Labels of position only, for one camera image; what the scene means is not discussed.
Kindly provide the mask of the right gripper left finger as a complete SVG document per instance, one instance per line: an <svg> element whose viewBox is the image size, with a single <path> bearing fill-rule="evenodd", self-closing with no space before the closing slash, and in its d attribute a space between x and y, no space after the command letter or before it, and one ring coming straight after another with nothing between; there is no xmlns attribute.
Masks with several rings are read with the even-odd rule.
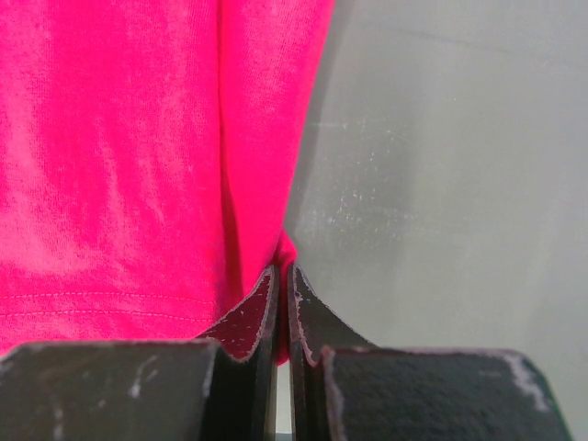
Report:
<svg viewBox="0 0 588 441"><path fill-rule="evenodd" d="M4 440L271 440L279 273L188 341L35 343L1 362Z"/></svg>

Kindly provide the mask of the magenta t shirt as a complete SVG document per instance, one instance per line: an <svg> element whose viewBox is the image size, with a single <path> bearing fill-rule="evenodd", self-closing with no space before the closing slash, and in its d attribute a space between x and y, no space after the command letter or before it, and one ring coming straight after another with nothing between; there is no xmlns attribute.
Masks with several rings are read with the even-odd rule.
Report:
<svg viewBox="0 0 588 441"><path fill-rule="evenodd" d="M187 340L295 249L330 1L1 4L1 349Z"/></svg>

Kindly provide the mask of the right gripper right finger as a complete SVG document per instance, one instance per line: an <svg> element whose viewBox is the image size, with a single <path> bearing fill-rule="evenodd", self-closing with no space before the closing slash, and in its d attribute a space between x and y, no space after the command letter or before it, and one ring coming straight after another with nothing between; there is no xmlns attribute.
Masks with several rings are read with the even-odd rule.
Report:
<svg viewBox="0 0 588 441"><path fill-rule="evenodd" d="M288 271L297 440L568 440L548 382L505 349L372 344Z"/></svg>

